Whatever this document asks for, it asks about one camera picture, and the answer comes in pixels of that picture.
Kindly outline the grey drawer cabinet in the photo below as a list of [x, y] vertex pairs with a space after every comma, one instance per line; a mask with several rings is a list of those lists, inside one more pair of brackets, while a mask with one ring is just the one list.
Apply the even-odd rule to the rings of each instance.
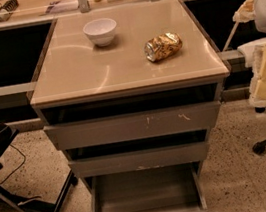
[[[114, 39], [107, 46], [93, 44], [83, 33], [88, 22], [99, 18], [117, 23]], [[144, 45], [166, 32], [177, 33], [183, 46], [166, 59], [150, 62]], [[180, 0], [139, 2], [57, 19], [31, 105], [45, 128], [220, 102], [228, 73], [227, 65]], [[69, 162], [182, 144], [208, 144], [214, 126], [61, 152]]]

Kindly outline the grey open bottom drawer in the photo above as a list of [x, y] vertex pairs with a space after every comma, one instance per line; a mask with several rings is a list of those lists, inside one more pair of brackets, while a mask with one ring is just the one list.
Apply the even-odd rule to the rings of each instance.
[[215, 212], [193, 163], [99, 176], [91, 185], [93, 212]]

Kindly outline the grey middle drawer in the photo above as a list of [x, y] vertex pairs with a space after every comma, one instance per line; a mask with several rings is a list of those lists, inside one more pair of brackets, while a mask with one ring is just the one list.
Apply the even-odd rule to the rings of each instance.
[[69, 161], [73, 173], [81, 177], [94, 177], [117, 172], [147, 170], [205, 160], [209, 145], [205, 142], [176, 145], [146, 151], [134, 151], [104, 157]]

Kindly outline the grey top drawer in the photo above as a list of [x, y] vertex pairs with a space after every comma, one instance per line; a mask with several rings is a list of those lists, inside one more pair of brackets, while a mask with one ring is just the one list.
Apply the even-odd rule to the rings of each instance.
[[133, 141], [214, 127], [220, 102], [196, 103], [44, 128], [58, 150]]

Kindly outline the white ceramic bowl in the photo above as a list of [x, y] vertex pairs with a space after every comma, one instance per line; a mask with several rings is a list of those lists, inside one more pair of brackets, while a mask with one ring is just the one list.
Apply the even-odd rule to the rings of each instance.
[[117, 23], [113, 19], [98, 18], [88, 22], [83, 27], [83, 33], [95, 45], [109, 45], [116, 34]]

